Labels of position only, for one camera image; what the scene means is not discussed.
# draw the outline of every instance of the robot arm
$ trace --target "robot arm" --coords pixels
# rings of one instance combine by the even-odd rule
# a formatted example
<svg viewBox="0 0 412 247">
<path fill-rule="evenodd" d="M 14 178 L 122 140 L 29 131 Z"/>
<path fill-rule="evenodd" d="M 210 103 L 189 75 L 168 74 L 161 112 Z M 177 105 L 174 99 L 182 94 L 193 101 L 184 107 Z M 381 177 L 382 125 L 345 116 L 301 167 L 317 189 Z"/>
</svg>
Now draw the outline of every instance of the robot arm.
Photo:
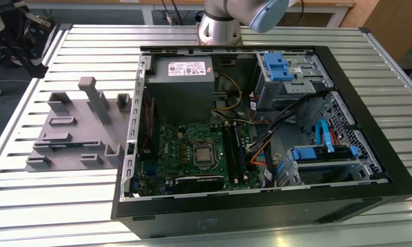
<svg viewBox="0 0 412 247">
<path fill-rule="evenodd" d="M 205 0 L 198 25 L 204 45 L 234 45 L 241 42 L 240 23 L 256 32 L 269 31 L 297 0 Z"/>
</svg>

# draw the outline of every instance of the metal slatted table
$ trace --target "metal slatted table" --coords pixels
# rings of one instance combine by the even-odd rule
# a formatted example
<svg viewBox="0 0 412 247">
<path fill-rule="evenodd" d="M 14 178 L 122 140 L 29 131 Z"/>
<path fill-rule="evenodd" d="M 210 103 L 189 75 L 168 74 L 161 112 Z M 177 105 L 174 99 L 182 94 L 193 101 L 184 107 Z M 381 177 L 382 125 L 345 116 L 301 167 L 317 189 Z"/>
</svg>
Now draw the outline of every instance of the metal slatted table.
<svg viewBox="0 0 412 247">
<path fill-rule="evenodd" d="M 66 91 L 70 98 L 85 98 L 77 88 L 81 76 L 97 78 L 96 88 L 108 98 L 132 92 L 138 47 L 194 45 L 194 31 L 194 27 L 100 25 L 58 31 L 43 59 L 50 67 L 46 77 L 31 80 L 0 138 L 0 246 L 412 244 L 412 198 L 336 224 L 136 241 L 128 228 L 109 219 L 116 170 L 23 172 L 47 116 L 50 92 Z M 244 28 L 242 40 L 244 44 L 330 48 L 412 174 L 412 82 L 372 35 L 357 29 L 326 28 L 277 28 L 257 34 Z"/>
</svg>

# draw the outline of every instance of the gray plastic post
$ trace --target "gray plastic post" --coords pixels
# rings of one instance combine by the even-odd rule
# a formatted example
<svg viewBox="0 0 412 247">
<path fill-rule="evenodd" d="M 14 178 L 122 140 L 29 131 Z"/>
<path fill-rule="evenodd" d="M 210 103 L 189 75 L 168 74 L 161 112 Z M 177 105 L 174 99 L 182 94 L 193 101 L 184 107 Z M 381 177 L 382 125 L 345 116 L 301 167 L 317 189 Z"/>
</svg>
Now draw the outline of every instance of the gray plastic post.
<svg viewBox="0 0 412 247">
<path fill-rule="evenodd" d="M 60 141 L 70 141 L 72 135 L 68 132 L 64 133 L 43 133 L 41 140 L 43 142 L 60 142 Z"/>
<path fill-rule="evenodd" d="M 113 152 L 109 145 L 105 146 L 105 152 L 104 155 L 112 165 L 118 165 L 121 161 L 124 160 L 124 149 L 120 144 L 117 144 L 116 152 Z"/>
<path fill-rule="evenodd" d="M 66 93 L 51 93 L 49 100 L 47 100 L 47 105 L 50 106 L 51 111 L 54 113 L 65 113 L 65 112 L 69 112 L 66 110 L 65 104 L 70 102 L 72 101 Z"/>
<path fill-rule="evenodd" d="M 49 125 L 54 126 L 69 126 L 76 125 L 76 118 L 74 117 L 51 117 L 49 119 Z"/>
<path fill-rule="evenodd" d="M 101 166 L 104 164 L 104 161 L 98 154 L 81 154 L 81 163 L 84 166 Z"/>
<path fill-rule="evenodd" d="M 92 110 L 96 112 L 102 125 L 110 124 L 109 115 L 106 113 L 106 101 L 105 97 L 100 97 L 96 88 L 94 77 L 81 77 L 77 87 L 86 93 Z"/>
<path fill-rule="evenodd" d="M 38 156 L 38 157 L 27 157 L 26 164 L 33 168 L 41 168 L 50 166 L 50 159 L 47 157 Z"/>
<path fill-rule="evenodd" d="M 84 144 L 84 149 L 89 151 L 104 150 L 104 148 L 105 144 L 102 143 L 101 140 L 98 140 L 96 144 Z"/>
<path fill-rule="evenodd" d="M 117 94 L 116 105 L 120 112 L 130 111 L 130 97 L 129 94 Z"/>
</svg>

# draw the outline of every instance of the motherboard chip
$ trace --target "motherboard chip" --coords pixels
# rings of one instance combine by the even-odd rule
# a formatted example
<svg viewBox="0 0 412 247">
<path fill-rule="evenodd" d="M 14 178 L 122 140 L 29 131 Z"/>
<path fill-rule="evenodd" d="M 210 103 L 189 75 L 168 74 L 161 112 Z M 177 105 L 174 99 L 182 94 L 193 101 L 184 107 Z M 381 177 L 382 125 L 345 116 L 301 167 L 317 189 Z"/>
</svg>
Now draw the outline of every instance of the motherboard chip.
<svg viewBox="0 0 412 247">
<path fill-rule="evenodd" d="M 209 148 L 197 148 L 194 152 L 197 162 L 206 162 L 212 160 Z"/>
<path fill-rule="evenodd" d="M 214 147 L 209 140 L 196 141 L 192 143 L 193 149 L 193 166 L 200 170 L 208 170 L 216 166 Z"/>
</svg>

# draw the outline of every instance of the floor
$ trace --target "floor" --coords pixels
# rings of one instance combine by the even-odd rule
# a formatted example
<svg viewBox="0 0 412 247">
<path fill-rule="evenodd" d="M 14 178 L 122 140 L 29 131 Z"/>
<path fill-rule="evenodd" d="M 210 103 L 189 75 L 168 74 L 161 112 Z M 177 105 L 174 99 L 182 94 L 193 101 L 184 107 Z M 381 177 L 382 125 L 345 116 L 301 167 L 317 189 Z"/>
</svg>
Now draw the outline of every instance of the floor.
<svg viewBox="0 0 412 247">
<path fill-rule="evenodd" d="M 31 11 L 34 14 L 50 14 L 57 23 L 74 24 L 112 24 L 112 25 L 142 25 L 142 15 L 136 10 L 53 10 Z M 185 25 L 194 25 L 194 11 L 181 11 L 180 15 Z M 158 11 L 153 11 L 154 24 L 165 25 L 166 20 Z M 412 49 L 408 51 L 404 60 L 400 62 L 401 68 L 412 69 Z M 30 77 L 22 68 L 3 69 L 0 67 L 0 87 L 3 90 L 0 96 L 0 135 L 6 126 L 13 110 L 18 104 Z"/>
</svg>

